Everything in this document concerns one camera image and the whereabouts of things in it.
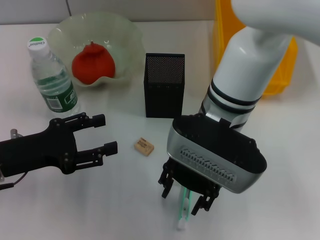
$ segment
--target green bottle label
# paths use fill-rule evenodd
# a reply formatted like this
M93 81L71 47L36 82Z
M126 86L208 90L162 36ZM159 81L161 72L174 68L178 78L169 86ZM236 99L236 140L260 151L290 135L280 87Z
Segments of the green bottle label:
M71 83L69 88L58 95L41 94L48 108L56 113L64 113L71 110L78 101L74 86Z

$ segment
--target small eraser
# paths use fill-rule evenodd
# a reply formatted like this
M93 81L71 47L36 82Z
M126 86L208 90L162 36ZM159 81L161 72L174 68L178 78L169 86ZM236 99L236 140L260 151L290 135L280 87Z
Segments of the small eraser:
M140 139L137 141L137 143L134 145L134 148L142 153L145 156L149 156L150 153L155 149L155 146L153 146L150 142L145 140L144 138L140 137Z

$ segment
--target red fruit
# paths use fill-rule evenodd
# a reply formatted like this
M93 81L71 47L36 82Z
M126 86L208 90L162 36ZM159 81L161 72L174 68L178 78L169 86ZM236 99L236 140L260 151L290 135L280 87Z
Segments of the red fruit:
M73 76L84 84L93 84L100 77L113 78L116 65L105 47L91 42L72 61Z

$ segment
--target gray wall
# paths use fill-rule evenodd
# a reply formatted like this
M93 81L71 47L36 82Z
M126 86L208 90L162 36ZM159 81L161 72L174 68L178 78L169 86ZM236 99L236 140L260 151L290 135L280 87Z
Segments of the gray wall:
M215 0L0 0L0 24L59 23L93 11L132 21L212 20Z

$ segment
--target black mesh container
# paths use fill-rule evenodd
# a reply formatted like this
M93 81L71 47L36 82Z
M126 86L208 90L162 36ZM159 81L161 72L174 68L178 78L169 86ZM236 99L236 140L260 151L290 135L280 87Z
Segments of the black mesh container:
M181 116L185 91L185 55L147 53L144 100L147 118Z

